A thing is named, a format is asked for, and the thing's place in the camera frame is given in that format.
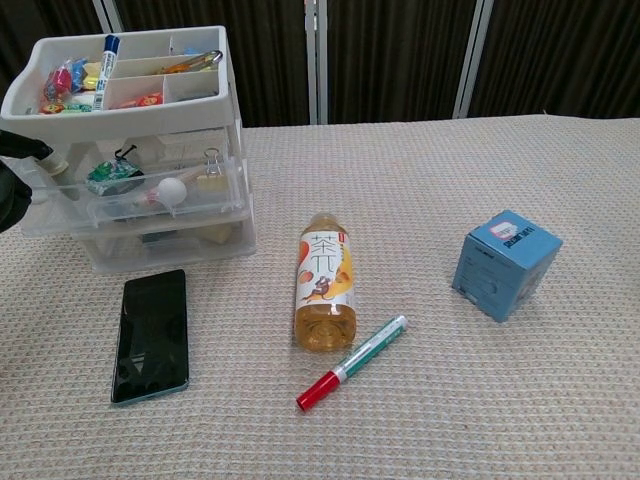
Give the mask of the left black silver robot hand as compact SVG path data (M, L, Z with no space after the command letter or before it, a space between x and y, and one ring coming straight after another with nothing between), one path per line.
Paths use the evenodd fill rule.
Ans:
M1 131L1 155L13 159L33 158L51 176L62 174L68 162L39 139ZM32 201L32 189L1 163L1 232L16 225Z

